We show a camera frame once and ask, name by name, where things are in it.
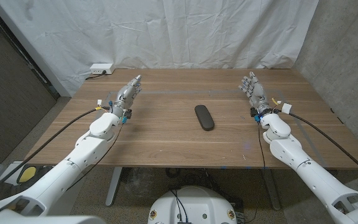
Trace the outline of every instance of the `door frame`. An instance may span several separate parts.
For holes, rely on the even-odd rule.
[[[19,42],[10,28],[6,25],[3,19],[0,16],[0,32],[9,42],[12,48],[25,60],[28,68],[32,73],[38,78],[38,80],[43,84],[43,86],[48,90],[48,92],[53,96],[55,100],[60,97],[59,92],[55,89],[49,79],[45,76],[40,67],[36,64],[33,58],[29,55],[23,45]]]

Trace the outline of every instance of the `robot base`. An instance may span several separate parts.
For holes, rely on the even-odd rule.
[[[231,204],[213,190],[199,186],[186,186],[177,190],[177,195],[186,210],[188,223],[237,223]],[[182,222],[185,223],[185,212],[180,203],[179,206]],[[148,224],[178,223],[179,217],[176,197],[169,191],[152,205]]]

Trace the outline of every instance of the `black remote control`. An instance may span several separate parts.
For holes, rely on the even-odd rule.
[[[195,107],[195,111],[198,121],[200,122],[201,127],[205,131],[210,131],[214,129],[215,126],[214,120],[212,120],[211,114],[209,113],[206,106],[198,105]]]

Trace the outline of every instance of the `door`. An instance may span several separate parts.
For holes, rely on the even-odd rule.
[[[0,162],[56,100],[0,34]]]

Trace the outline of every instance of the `yellow object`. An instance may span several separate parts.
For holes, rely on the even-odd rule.
[[[12,205],[8,206],[7,209],[10,209],[12,211],[15,210],[16,209],[16,204],[12,204]]]
[[[28,167],[20,176],[19,183],[28,181],[31,177],[35,175],[35,171],[37,171],[35,167]]]
[[[272,98],[273,103],[276,104],[276,106],[278,105],[278,103],[274,100],[274,98]]]

